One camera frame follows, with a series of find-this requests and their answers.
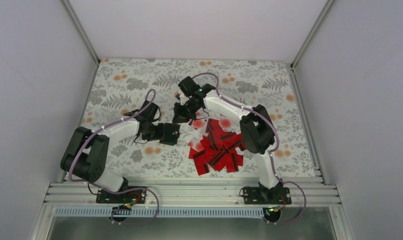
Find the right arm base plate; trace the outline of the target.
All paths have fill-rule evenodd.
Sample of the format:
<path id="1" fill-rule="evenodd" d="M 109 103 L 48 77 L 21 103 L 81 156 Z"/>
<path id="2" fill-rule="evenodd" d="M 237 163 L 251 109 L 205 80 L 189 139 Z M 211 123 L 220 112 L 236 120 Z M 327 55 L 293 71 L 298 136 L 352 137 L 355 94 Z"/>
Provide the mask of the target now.
<path id="1" fill-rule="evenodd" d="M 239 196 L 245 205 L 291 205 L 292 198 L 288 187 L 261 189 L 245 186 L 240 189 Z"/>

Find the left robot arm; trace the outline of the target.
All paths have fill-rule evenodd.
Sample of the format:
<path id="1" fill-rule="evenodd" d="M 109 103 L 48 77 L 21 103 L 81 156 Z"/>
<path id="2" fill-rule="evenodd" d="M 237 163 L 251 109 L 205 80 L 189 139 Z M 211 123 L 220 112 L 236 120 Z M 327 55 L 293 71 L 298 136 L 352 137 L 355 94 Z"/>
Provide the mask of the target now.
<path id="1" fill-rule="evenodd" d="M 128 137 L 163 137 L 163 126 L 154 123 L 161 118 L 160 107 L 145 100 L 140 109 L 125 113 L 119 120 L 99 129 L 78 127 L 66 147 L 60 168 L 70 181 L 87 182 L 104 189 L 117 203 L 128 198 L 128 180 L 106 167 L 109 145 Z"/>

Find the black card holder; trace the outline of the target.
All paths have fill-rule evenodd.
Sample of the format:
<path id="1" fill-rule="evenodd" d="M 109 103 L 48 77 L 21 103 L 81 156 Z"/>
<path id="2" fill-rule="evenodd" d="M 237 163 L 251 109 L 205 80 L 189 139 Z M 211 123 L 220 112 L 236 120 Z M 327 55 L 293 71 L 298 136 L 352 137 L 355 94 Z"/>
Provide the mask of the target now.
<path id="1" fill-rule="evenodd" d="M 180 137 L 180 125 L 176 123 L 164 123 L 162 125 L 162 138 L 159 140 L 161 144 L 174 146 L 178 143 Z"/>

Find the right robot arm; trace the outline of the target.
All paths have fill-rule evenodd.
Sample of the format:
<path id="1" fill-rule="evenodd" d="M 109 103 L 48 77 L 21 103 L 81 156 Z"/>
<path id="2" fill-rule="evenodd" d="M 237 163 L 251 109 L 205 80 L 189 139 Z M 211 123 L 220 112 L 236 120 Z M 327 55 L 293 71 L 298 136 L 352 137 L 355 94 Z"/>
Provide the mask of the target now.
<path id="1" fill-rule="evenodd" d="M 278 176 L 271 154 L 279 148 L 278 133 L 266 108 L 245 105 L 230 99 L 219 91 L 219 86 L 206 83 L 200 86 L 194 78 L 187 76 L 178 83 L 178 98 L 173 107 L 174 124 L 187 123 L 196 119 L 200 109 L 207 109 L 223 114 L 239 124 L 242 143 L 255 155 L 259 169 L 260 197 L 272 204 L 280 196 L 279 189 L 283 180 Z"/>

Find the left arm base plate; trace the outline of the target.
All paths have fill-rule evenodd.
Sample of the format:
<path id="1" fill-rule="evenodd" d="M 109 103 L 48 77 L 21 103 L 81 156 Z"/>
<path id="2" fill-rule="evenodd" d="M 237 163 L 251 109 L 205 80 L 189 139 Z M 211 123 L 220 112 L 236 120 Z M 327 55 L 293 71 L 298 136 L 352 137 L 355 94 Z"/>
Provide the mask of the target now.
<path id="1" fill-rule="evenodd" d="M 142 186 L 129 186 L 132 191 L 127 191 L 122 194 L 112 194 L 105 190 L 99 189 L 97 193 L 91 192 L 96 196 L 98 204 L 144 204 L 146 201 L 147 190 Z"/>

